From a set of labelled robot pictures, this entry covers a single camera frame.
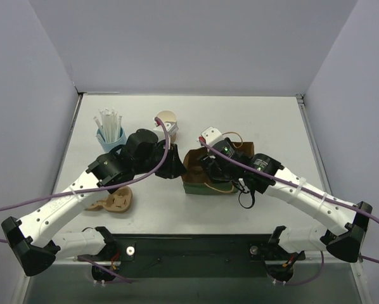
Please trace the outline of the green paper bag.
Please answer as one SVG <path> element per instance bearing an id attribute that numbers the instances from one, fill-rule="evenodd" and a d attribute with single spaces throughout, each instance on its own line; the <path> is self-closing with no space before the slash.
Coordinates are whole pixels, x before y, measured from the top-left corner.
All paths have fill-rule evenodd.
<path id="1" fill-rule="evenodd" d="M 240 142 L 231 142 L 227 134 L 237 134 L 240 138 Z M 240 154 L 244 154 L 247 157 L 253 156 L 254 143 L 244 142 L 242 137 L 236 132 L 224 132 L 222 133 L 215 127 L 209 127 L 205 129 L 201 136 L 206 140 L 207 144 L 212 146 L 219 140 L 229 139 L 233 149 Z M 213 164 L 214 158 L 206 159 L 208 155 L 208 149 L 201 147 L 198 149 L 191 149 L 184 157 L 183 164 L 186 168 L 186 173 L 181 176 L 183 181 L 183 187 L 186 194 L 196 195 L 227 195 L 236 193 L 238 189 L 234 187 L 230 180 L 224 179 L 224 176 L 218 171 L 215 164 Z"/>

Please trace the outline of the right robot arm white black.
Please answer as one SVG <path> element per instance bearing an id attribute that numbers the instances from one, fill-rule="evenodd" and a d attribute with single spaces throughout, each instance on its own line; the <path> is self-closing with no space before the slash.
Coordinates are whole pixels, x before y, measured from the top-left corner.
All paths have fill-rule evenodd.
<path id="1" fill-rule="evenodd" d="M 207 149 L 201 163 L 210 179 L 230 181 L 252 198 L 260 193 L 279 199 L 319 222 L 317 227 L 306 229 L 275 228 L 273 239 L 267 244 L 272 257 L 326 250 L 345 262 L 359 260 L 369 226 L 368 215 L 373 211 L 370 204 L 351 203 L 329 195 L 265 154 L 247 157 L 238 152 L 229 139 L 209 143 L 200 137 L 199 142 Z"/>

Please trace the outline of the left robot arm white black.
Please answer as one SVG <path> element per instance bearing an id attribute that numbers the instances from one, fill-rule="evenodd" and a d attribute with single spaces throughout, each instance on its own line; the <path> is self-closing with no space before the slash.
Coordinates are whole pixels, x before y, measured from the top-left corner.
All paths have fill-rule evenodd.
<path id="1" fill-rule="evenodd" d="M 175 179 L 186 169 L 177 144 L 159 139 L 156 133 L 139 129 L 125 144 L 99 155 L 57 197 L 22 218 L 8 217 L 1 224 L 6 240 L 26 276 L 44 272 L 55 260 L 88 256 L 109 261 L 118 252 L 117 242 L 106 227 L 61 234 L 59 231 L 82 211 L 133 184 L 137 176 L 151 174 Z"/>

